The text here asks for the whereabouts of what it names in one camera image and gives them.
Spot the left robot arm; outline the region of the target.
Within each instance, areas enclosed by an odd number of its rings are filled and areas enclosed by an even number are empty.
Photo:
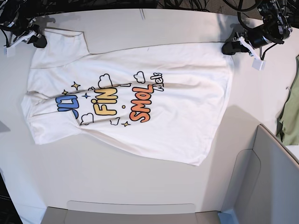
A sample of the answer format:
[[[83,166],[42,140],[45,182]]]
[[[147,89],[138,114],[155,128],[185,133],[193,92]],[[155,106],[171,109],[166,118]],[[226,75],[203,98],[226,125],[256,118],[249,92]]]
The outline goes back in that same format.
[[[234,32],[222,46],[222,53],[232,56],[235,53],[254,55],[255,49],[260,49],[258,60],[263,61],[266,52],[276,45],[284,44],[292,29],[299,27],[299,2],[297,0],[256,0],[249,8],[243,8],[243,1],[238,6],[224,1],[226,5],[237,12],[237,18],[243,27],[242,32]],[[262,25],[251,28],[244,23],[241,14],[257,9],[262,16]]]

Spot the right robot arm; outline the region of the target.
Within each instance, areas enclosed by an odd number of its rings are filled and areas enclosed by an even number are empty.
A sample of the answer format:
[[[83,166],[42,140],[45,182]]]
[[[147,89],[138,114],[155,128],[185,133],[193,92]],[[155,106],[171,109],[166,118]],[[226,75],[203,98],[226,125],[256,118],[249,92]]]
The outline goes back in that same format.
[[[33,44],[43,49],[47,46],[45,35],[36,24],[35,17],[27,13],[33,9],[30,0],[3,0],[0,2],[0,30],[5,37],[6,51],[19,43]]]

